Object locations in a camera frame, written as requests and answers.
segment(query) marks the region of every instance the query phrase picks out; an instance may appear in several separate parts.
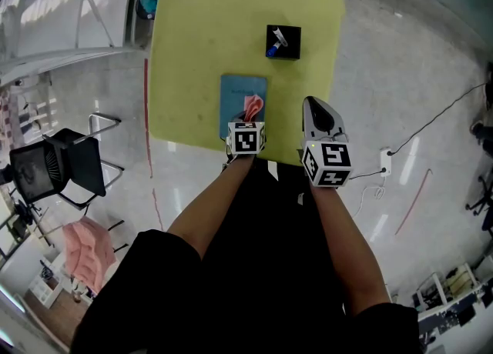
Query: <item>power outlet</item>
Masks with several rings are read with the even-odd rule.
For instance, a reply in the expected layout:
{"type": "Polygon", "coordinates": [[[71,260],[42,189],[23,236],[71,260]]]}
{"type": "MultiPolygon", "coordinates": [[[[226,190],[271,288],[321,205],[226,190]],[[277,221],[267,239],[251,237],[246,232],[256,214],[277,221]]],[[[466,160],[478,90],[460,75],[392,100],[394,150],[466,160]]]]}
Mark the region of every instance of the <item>power outlet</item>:
{"type": "Polygon", "coordinates": [[[380,173],[382,178],[392,173],[392,158],[387,154],[390,150],[390,148],[380,150],[380,169],[385,168],[385,172],[380,173]]]}

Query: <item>white box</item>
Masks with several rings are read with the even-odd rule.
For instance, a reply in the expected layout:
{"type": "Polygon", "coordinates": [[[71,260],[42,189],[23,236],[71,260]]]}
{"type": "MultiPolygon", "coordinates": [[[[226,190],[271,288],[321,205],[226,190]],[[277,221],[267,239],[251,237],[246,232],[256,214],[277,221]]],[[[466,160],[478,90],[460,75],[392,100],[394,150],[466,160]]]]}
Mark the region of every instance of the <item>white box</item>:
{"type": "Polygon", "coordinates": [[[315,187],[341,187],[353,171],[348,144],[342,142],[307,141],[301,163],[315,187]]]}
{"type": "Polygon", "coordinates": [[[233,155],[258,154],[265,146],[265,122],[228,123],[227,145],[233,155]]]}

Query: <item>pink chair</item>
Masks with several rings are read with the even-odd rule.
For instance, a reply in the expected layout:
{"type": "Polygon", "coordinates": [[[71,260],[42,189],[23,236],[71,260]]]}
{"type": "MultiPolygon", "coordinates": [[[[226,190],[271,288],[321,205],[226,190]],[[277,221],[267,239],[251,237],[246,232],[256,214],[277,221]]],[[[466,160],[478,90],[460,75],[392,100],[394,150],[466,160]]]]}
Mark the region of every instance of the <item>pink chair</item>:
{"type": "Polygon", "coordinates": [[[104,229],[89,217],[83,216],[78,222],[64,225],[67,272],[86,284],[93,292],[98,293],[106,270],[116,261],[115,251],[127,247],[124,245],[113,250],[109,229],[104,229]]]}

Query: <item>black shirt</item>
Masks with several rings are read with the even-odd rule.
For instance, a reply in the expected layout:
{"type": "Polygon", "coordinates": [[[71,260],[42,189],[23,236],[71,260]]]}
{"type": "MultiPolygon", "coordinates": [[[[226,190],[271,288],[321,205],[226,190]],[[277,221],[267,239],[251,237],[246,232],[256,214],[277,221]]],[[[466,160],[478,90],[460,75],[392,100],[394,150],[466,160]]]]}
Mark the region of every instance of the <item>black shirt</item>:
{"type": "Polygon", "coordinates": [[[72,352],[419,352],[414,309],[382,304],[344,315],[314,201],[307,190],[299,205],[292,184],[252,169],[202,261],[177,236],[138,234],[89,307],[72,352]]]}

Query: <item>blue book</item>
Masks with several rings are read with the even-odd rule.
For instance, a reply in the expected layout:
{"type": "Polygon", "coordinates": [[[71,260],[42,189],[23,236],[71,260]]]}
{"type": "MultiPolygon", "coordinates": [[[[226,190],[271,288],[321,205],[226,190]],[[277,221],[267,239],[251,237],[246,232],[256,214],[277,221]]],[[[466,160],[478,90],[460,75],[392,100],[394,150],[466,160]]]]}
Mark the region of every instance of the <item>blue book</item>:
{"type": "Polygon", "coordinates": [[[267,97],[267,79],[256,76],[221,75],[219,104],[219,137],[228,136],[228,123],[232,122],[243,110],[245,97],[258,95],[263,100],[263,108],[255,118],[265,122],[265,105],[267,97]]]}

